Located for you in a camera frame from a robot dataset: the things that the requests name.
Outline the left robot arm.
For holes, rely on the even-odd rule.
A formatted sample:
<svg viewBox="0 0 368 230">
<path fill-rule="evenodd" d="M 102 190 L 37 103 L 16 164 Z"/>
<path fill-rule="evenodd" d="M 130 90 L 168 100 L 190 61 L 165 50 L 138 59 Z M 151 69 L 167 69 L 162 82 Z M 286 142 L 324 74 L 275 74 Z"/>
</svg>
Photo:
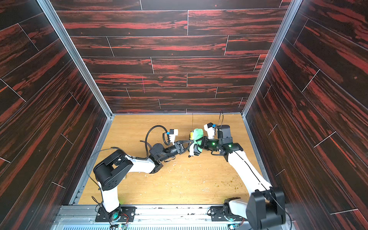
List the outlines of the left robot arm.
<svg viewBox="0 0 368 230">
<path fill-rule="evenodd" d="M 192 140 L 176 141 L 168 148 L 157 143 L 150 148 L 147 159 L 138 159 L 117 149 L 98 163 L 93 172 L 102 193 L 105 211 L 111 214 L 120 207 L 117 186 L 128 173 L 157 173 L 166 160 L 183 154 L 193 143 Z"/>
</svg>

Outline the green microfibre rag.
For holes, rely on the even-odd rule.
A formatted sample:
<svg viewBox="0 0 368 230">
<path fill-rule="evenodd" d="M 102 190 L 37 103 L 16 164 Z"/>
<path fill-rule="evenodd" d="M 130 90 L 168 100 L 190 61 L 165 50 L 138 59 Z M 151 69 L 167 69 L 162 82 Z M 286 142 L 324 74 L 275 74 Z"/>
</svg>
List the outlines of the green microfibre rag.
<svg viewBox="0 0 368 230">
<path fill-rule="evenodd" d="M 201 128 L 196 128 L 193 131 L 193 145 L 197 144 L 199 147 L 202 145 L 202 138 L 204 137 L 204 131 Z"/>
</svg>

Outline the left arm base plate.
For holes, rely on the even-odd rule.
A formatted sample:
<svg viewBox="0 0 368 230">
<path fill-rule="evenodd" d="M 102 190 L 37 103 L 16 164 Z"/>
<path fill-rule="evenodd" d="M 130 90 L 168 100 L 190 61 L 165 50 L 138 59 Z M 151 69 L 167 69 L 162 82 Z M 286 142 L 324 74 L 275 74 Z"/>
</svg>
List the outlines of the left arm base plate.
<svg viewBox="0 0 368 230">
<path fill-rule="evenodd" d="M 105 208 L 102 206 L 99 208 L 97 212 L 97 216 L 95 218 L 95 222 L 106 222 L 106 223 L 115 223 L 115 222 L 133 222 L 136 213 L 136 207 L 129 206 L 120 206 L 111 212 L 107 212 Z"/>
</svg>

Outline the sickle with yellow label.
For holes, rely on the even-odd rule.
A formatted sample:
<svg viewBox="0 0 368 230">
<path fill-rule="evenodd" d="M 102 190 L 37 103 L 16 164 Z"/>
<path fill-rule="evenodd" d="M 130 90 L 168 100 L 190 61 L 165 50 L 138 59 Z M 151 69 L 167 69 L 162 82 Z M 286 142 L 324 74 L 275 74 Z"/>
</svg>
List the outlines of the sickle with yellow label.
<svg viewBox="0 0 368 230">
<path fill-rule="evenodd" d="M 192 128 L 193 128 L 193 122 L 194 122 L 194 114 L 192 113 Z M 193 140 L 193 130 L 191 130 L 191 132 L 189 134 L 189 140 Z M 188 156 L 189 158 L 191 158 L 193 156 L 192 150 L 191 150 L 192 145 L 193 145 L 193 143 L 191 143 L 190 146 L 189 146 L 189 156 Z"/>
</svg>

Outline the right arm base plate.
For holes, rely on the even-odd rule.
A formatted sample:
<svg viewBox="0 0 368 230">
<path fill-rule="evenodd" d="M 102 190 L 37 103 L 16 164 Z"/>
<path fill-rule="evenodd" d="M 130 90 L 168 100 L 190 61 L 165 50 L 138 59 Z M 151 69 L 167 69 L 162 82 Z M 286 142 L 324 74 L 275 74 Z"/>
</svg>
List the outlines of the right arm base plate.
<svg viewBox="0 0 368 230">
<path fill-rule="evenodd" d="M 207 215 L 211 217 L 212 221 L 227 221 L 227 222 L 237 222 L 237 221 L 247 221 L 246 218 L 232 214 L 228 208 L 223 205 L 211 206 L 207 211 Z"/>
</svg>

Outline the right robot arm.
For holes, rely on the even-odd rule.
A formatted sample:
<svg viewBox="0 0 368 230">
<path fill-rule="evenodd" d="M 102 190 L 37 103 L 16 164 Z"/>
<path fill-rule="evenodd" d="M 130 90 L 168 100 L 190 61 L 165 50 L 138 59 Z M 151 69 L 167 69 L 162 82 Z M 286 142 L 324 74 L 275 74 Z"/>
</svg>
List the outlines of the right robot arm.
<svg viewBox="0 0 368 230">
<path fill-rule="evenodd" d="M 255 169 L 241 145 L 233 141 L 230 126 L 208 123 L 203 129 L 194 129 L 189 139 L 194 142 L 190 146 L 190 156 L 197 156 L 203 150 L 223 156 L 250 195 L 248 202 L 239 197 L 226 199 L 222 211 L 225 219 L 235 221 L 241 217 L 253 230 L 266 230 L 286 223 L 284 192 L 273 188 Z"/>
</svg>

